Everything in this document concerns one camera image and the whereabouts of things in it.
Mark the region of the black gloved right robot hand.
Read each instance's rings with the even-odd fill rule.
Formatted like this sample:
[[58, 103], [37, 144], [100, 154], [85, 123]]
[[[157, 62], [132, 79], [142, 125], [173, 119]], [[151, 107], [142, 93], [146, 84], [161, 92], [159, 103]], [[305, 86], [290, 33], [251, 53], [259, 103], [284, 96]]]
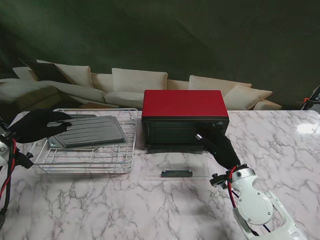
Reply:
[[213, 126], [202, 126], [197, 129], [196, 136], [220, 166], [231, 170], [241, 164], [231, 141], [220, 129]]

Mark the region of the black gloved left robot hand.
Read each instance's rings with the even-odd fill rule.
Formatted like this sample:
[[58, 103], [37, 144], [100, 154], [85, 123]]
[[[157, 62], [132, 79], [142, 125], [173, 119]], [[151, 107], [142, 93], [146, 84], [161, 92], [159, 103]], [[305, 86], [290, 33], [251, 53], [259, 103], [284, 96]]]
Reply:
[[71, 118], [64, 112], [36, 109], [10, 126], [6, 134], [10, 140], [14, 139], [17, 143], [33, 143], [67, 131], [71, 126], [68, 122]]

